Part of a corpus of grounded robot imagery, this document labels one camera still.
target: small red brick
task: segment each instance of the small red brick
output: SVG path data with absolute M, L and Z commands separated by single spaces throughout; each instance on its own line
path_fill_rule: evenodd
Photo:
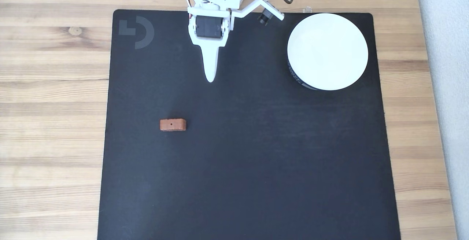
M 162 131 L 186 131 L 186 120 L 182 118 L 159 120 L 159 129 Z

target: logo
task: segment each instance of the logo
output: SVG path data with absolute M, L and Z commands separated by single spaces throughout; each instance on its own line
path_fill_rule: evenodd
M 135 42 L 135 49 L 141 49 L 148 46 L 155 36 L 155 29 L 148 19 L 142 16 L 136 16 L 136 23 L 141 24 L 145 28 L 145 37 Z M 127 20 L 119 20 L 119 35 L 135 36 L 135 28 L 127 27 Z

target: white plate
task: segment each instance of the white plate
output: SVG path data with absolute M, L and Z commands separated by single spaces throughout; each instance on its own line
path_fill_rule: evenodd
M 288 61 L 296 75 L 321 90 L 352 85 L 365 71 L 368 47 L 362 32 L 335 14 L 303 19 L 288 39 Z

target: wood knot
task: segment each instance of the wood knot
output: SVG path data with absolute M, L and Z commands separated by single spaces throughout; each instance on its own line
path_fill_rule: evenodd
M 82 33 L 82 29 L 77 27 L 77 26 L 71 26 L 69 28 L 69 33 L 72 35 L 72 36 L 78 36 L 79 34 Z

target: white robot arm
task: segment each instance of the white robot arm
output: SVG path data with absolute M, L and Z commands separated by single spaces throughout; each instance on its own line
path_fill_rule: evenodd
M 200 46 L 204 71 L 209 82 L 216 75 L 218 49 L 226 45 L 228 35 L 234 28 L 235 18 L 244 18 L 258 6 L 265 8 L 259 17 L 259 21 L 265 25 L 273 16 L 280 20 L 284 17 L 268 0 L 254 0 L 241 10 L 239 8 L 243 0 L 194 0 L 194 6 L 189 0 L 186 1 L 189 5 L 189 36 L 194 45 Z

